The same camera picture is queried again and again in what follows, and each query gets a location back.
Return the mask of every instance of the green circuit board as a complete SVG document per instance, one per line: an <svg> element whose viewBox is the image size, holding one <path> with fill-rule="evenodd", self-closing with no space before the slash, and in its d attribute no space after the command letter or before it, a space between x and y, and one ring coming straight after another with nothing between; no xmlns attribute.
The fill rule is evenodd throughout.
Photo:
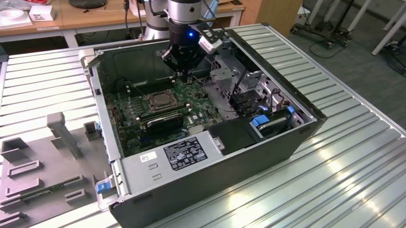
<svg viewBox="0 0 406 228"><path fill-rule="evenodd" d="M201 81L191 84L175 82L173 88L151 94L131 96L120 92L107 94L106 98L119 148L126 157L190 136L190 128L195 126L206 128L223 121ZM177 114L183 115L181 128L154 135L146 133L147 123Z"/></svg>

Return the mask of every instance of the aluminum work surface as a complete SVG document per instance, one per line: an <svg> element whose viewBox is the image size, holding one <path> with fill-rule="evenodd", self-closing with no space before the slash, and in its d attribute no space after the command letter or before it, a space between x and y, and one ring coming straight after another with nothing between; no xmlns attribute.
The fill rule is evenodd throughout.
<svg viewBox="0 0 406 228"><path fill-rule="evenodd" d="M404 227L405 130L270 27L234 30L329 120L287 161L150 227ZM58 111L70 129L98 121L78 49L12 56L2 70L2 140L51 136ZM92 203L34 227L118 226Z"/></svg>

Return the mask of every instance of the motherboard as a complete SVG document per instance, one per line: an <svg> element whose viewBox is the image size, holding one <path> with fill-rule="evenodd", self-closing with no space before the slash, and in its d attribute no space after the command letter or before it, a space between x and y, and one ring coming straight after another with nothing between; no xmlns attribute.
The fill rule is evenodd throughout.
<svg viewBox="0 0 406 228"><path fill-rule="evenodd" d="M202 79L143 86L127 83L126 90L106 95L124 157L194 135L223 121L205 83Z"/></svg>

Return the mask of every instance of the warning label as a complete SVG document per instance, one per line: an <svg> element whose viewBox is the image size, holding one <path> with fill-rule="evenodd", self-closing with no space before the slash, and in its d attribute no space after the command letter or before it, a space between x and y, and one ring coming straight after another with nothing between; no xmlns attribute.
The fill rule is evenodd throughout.
<svg viewBox="0 0 406 228"><path fill-rule="evenodd" d="M165 153L175 171L207 159L197 137L165 147Z"/></svg>

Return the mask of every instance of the barcode sticker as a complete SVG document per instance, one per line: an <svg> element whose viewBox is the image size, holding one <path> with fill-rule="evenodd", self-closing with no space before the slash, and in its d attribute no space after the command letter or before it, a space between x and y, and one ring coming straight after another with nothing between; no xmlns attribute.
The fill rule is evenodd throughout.
<svg viewBox="0 0 406 228"><path fill-rule="evenodd" d="M56 30L56 29L59 29L59 26L38 28L38 31Z"/></svg>
<svg viewBox="0 0 406 228"><path fill-rule="evenodd" d="M155 151L147 153L147 154L143 154L139 156L139 159L141 159L141 162L145 163L146 161L150 161L153 159L155 159L158 156L157 156L157 153Z"/></svg>

